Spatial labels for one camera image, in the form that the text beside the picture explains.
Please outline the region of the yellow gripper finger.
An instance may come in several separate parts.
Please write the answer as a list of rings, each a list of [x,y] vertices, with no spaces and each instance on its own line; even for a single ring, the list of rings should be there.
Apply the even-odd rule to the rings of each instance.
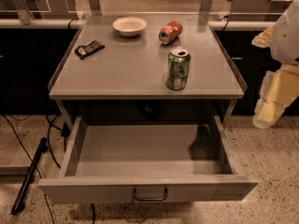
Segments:
[[[253,125],[260,129],[270,128],[298,97],[298,66],[283,64],[276,72],[267,71],[255,106]]]
[[[269,26],[264,31],[256,35],[251,44],[258,48],[269,48],[272,42],[272,34],[273,34],[274,26]]]

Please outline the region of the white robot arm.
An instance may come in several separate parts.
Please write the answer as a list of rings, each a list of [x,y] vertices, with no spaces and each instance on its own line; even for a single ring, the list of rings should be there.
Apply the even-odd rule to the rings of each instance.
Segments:
[[[276,23],[256,35],[251,44],[270,48],[271,58],[281,63],[267,71],[260,88],[252,123],[267,129],[299,97],[299,0],[293,0]]]

